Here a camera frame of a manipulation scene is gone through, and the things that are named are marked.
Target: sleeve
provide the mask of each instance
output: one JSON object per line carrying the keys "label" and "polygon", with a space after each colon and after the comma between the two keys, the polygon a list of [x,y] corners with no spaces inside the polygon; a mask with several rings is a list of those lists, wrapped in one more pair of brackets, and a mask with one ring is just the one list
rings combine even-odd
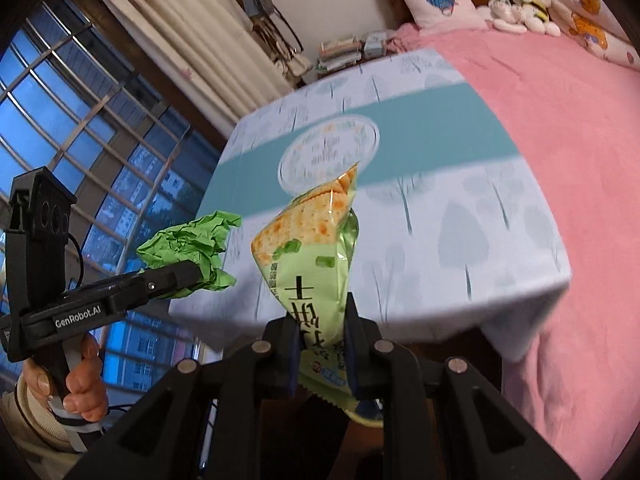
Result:
{"label": "sleeve", "polygon": [[0,416],[18,448],[43,480],[62,480],[78,455],[65,430],[33,397],[22,376],[15,390],[0,397]]}

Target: white plush toy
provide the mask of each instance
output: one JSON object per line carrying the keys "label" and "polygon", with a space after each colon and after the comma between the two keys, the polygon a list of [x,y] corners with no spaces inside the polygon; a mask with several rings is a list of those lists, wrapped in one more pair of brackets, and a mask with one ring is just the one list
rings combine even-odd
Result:
{"label": "white plush toy", "polygon": [[524,34],[527,31],[522,24],[522,7],[511,5],[509,0],[489,0],[489,6],[480,6],[477,10],[485,20],[494,22],[498,30],[512,34]]}
{"label": "white plush toy", "polygon": [[549,20],[546,8],[551,6],[551,0],[513,0],[515,4],[522,6],[522,22],[531,32],[560,36],[560,28]]}

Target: pink blanket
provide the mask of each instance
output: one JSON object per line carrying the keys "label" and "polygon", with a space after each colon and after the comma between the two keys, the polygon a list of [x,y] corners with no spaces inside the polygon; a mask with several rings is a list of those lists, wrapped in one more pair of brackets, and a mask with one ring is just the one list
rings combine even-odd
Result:
{"label": "pink blanket", "polygon": [[422,38],[476,89],[528,161],[574,278],[504,394],[584,480],[599,480],[640,420],[640,73],[567,37],[488,30]]}

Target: embroidered pillow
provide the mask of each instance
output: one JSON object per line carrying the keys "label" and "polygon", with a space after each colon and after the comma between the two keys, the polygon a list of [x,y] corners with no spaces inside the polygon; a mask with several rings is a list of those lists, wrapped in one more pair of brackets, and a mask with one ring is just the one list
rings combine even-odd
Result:
{"label": "embroidered pillow", "polygon": [[486,23],[471,0],[404,0],[423,36],[460,28],[483,30]]}

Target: green tissue paper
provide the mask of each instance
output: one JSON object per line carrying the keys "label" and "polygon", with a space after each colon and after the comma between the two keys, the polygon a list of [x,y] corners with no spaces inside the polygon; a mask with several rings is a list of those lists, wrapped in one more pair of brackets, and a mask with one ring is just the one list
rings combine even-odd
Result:
{"label": "green tissue paper", "polygon": [[239,215],[216,211],[187,224],[158,231],[138,247],[138,254],[151,269],[191,260],[198,264],[202,280],[166,298],[184,298],[201,288],[222,290],[235,285],[236,279],[220,267],[220,253],[226,250],[226,238],[232,227],[240,227]]}

